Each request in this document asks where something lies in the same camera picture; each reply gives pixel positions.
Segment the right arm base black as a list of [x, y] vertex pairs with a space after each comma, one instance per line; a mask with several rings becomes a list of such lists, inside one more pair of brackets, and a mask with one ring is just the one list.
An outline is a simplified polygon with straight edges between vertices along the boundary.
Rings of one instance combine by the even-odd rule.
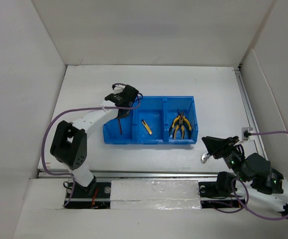
[[201, 181], [198, 186], [202, 209], [241, 208], [232, 193], [219, 192], [217, 190], [215, 181]]

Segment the blue bin right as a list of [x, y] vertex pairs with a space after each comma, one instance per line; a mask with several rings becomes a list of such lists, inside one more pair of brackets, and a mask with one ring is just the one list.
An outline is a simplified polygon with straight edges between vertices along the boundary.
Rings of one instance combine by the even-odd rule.
[[[169, 128], [174, 118], [178, 115], [178, 111], [184, 112], [186, 118], [192, 125], [192, 137], [188, 139], [188, 134], [185, 133], [185, 138], [181, 139], [181, 131], [179, 130], [176, 139], [169, 136]], [[198, 124], [193, 96], [165, 96], [164, 100], [164, 143], [165, 144], [196, 144], [198, 136]]]

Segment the aluminium rail front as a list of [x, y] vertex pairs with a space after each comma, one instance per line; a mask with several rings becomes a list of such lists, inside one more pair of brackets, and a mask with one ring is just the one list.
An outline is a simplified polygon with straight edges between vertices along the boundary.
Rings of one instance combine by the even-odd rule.
[[93, 171], [96, 178], [214, 178], [217, 173]]

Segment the brown hex key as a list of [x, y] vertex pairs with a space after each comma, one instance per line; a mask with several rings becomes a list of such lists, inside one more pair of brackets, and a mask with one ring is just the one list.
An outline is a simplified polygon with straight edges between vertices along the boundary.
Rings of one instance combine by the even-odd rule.
[[122, 132], [122, 126], [121, 126], [121, 121], [120, 121], [120, 119], [118, 119], [118, 125], [119, 125], [119, 132], [120, 132], [120, 135], [122, 135], [123, 132]]

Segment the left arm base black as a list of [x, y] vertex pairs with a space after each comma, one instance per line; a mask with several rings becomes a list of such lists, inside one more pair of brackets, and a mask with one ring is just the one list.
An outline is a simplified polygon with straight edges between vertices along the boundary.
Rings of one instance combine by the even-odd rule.
[[65, 181], [64, 208], [66, 209], [110, 209], [111, 182], [97, 182], [89, 195], [77, 183], [72, 192], [73, 182]]

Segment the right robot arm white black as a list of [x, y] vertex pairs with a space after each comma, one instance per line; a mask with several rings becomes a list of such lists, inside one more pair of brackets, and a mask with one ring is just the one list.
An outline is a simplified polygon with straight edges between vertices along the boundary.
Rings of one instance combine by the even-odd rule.
[[207, 152], [201, 161], [210, 157], [223, 159], [233, 174], [220, 172], [215, 182], [199, 183], [199, 195], [202, 205], [213, 207], [232, 207], [234, 212], [248, 209], [251, 197], [271, 207], [288, 219], [288, 181], [283, 174], [271, 167], [270, 161], [258, 153], [245, 155], [242, 140], [239, 137], [226, 139], [211, 136], [202, 137]]

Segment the large yellow needle-nose pliers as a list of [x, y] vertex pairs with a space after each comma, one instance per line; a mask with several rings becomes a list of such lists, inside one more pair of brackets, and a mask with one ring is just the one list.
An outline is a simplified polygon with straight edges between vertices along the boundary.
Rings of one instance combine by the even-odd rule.
[[177, 131], [180, 129], [181, 130], [181, 137], [182, 139], [185, 136], [185, 127], [183, 125], [183, 117], [184, 117], [184, 112], [180, 112], [178, 111], [178, 115], [176, 116], [176, 118], [173, 120], [170, 128], [169, 128], [169, 135], [172, 134], [173, 139], [176, 139], [176, 135], [177, 135]]

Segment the blue bin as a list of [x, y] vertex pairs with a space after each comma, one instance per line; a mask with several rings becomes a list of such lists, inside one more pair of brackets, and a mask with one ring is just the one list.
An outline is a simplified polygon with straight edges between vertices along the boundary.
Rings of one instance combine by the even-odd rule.
[[[188, 139], [188, 134], [185, 133], [185, 138], [181, 139], [181, 131], [179, 130], [176, 139], [169, 136], [169, 128], [174, 118], [178, 115], [178, 111], [184, 112], [186, 118], [192, 125], [192, 137]], [[164, 143], [165, 144], [196, 144], [198, 136], [198, 124], [193, 96], [165, 96], [164, 100]]]
[[[144, 96], [133, 111], [133, 140], [135, 144], [160, 144], [164, 141], [164, 96]], [[152, 131], [149, 135], [141, 120]]]
[[102, 129], [103, 139], [105, 144], [130, 144], [133, 142], [133, 110], [130, 111], [130, 116], [120, 119], [122, 132], [120, 135], [118, 119], [108, 121]]

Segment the silver metal tool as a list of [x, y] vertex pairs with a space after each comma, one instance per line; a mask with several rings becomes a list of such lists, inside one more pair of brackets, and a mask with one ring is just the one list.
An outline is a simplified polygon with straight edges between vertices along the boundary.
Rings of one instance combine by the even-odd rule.
[[211, 157], [211, 155], [207, 152], [205, 152], [202, 156], [201, 156], [201, 163], [205, 164], [207, 162], [207, 160]]

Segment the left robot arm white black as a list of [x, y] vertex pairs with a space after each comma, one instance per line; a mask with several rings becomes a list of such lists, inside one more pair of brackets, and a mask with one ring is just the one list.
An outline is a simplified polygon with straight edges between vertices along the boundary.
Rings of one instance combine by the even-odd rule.
[[51, 155], [66, 166], [78, 184], [79, 193], [87, 198], [96, 190], [96, 177], [85, 163], [88, 138], [110, 120], [128, 117], [143, 98], [136, 88], [124, 83], [113, 84], [112, 90], [98, 107], [83, 117], [58, 123], [50, 147]]

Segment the blue bin left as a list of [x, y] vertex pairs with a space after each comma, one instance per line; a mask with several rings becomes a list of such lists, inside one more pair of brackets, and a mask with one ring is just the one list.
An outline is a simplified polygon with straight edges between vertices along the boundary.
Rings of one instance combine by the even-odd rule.
[[133, 110], [130, 111], [130, 116], [120, 119], [122, 132], [120, 135], [118, 119], [108, 121], [102, 129], [103, 139], [105, 144], [130, 144], [133, 142]]

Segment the yellow utility knife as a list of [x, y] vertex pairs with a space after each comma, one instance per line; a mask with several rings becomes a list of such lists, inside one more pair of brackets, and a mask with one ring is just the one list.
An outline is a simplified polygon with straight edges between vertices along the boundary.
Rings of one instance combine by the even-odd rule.
[[143, 126], [145, 127], [145, 129], [147, 130], [148, 134], [152, 135], [152, 131], [151, 131], [150, 127], [148, 126], [148, 124], [146, 123], [146, 121], [141, 120], [141, 122], [142, 122]]

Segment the small yellow needle-nose pliers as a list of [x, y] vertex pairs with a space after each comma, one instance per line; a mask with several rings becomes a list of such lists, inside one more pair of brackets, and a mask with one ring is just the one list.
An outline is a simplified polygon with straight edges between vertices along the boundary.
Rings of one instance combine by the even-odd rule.
[[169, 128], [169, 136], [172, 135], [173, 139], [176, 139], [178, 131], [181, 131], [181, 139], [185, 138], [185, 133], [188, 134], [188, 139], [192, 137], [192, 125], [186, 118], [184, 112], [178, 111], [178, 115], [174, 118]]

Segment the blue bin middle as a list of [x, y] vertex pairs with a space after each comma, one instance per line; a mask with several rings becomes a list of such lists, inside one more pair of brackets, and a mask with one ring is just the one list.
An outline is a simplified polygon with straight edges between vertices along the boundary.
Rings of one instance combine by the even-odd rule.
[[[164, 96], [144, 96], [133, 111], [133, 140], [135, 144], [160, 144], [164, 141]], [[149, 135], [141, 120], [152, 131]]]

